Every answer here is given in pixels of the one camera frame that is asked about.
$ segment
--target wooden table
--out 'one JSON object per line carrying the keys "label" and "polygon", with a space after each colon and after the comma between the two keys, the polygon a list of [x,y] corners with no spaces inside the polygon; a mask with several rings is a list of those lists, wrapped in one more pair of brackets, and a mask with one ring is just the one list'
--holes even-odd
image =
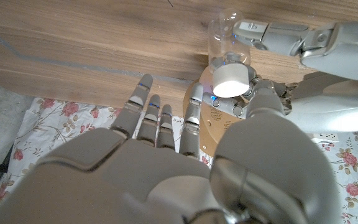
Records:
{"label": "wooden table", "polygon": [[[227,7],[246,18],[321,26],[358,21],[358,0],[0,1],[0,84],[33,96],[121,107],[142,73],[151,94],[182,115],[183,96],[208,65],[208,22]],[[300,81],[298,58],[251,50],[265,78]]]}

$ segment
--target floral bedsheet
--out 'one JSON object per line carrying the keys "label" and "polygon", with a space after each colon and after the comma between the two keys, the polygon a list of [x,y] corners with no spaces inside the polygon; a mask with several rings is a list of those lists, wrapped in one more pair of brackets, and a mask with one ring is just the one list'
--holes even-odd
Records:
{"label": "floral bedsheet", "polygon": [[[89,130],[110,127],[120,111],[119,108],[36,98],[17,133],[9,170],[0,188],[0,204],[40,157]],[[174,116],[177,152],[182,125],[183,118]],[[337,223],[355,224],[358,223],[358,136],[357,133],[342,133],[338,137],[339,142],[318,144],[318,147],[332,164],[342,200]],[[200,150],[200,161],[211,167],[213,158]]]}

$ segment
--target robot finger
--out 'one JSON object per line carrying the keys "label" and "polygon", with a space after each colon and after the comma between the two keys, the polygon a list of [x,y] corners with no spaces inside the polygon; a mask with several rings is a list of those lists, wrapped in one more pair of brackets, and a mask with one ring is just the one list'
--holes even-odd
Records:
{"label": "robot finger", "polygon": [[200,113],[203,91],[200,83],[196,83],[191,90],[180,139],[179,153],[195,159],[198,159],[200,149]]}
{"label": "robot finger", "polygon": [[140,79],[129,100],[124,104],[121,113],[111,125],[111,129],[123,138],[129,139],[134,134],[152,84],[152,76],[145,74]]}
{"label": "robot finger", "polygon": [[159,110],[160,97],[158,95],[153,95],[149,101],[146,114],[136,137],[137,140],[140,140],[149,146],[154,146]]}
{"label": "robot finger", "polygon": [[157,147],[166,147],[175,150],[175,142],[173,140],[172,129],[172,109],[170,105],[164,105],[161,111]]}

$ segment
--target robotic arm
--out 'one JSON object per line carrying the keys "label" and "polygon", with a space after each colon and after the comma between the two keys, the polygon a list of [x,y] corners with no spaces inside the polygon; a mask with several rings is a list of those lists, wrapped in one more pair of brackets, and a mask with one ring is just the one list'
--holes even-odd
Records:
{"label": "robotic arm", "polygon": [[[306,133],[358,131],[358,22],[328,24],[317,29],[286,23],[240,20],[232,28],[237,41],[289,56],[321,72],[286,86],[275,83],[286,118]],[[250,89],[261,78],[250,76]],[[245,118],[242,100],[205,93],[203,101],[218,110]]]}

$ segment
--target white bottle cap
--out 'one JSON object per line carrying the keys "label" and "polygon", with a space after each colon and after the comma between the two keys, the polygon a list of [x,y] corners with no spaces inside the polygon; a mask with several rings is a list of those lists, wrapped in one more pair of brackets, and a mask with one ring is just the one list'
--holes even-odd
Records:
{"label": "white bottle cap", "polygon": [[216,96],[239,96],[249,89],[248,68],[241,63],[223,65],[214,71],[212,82]]}

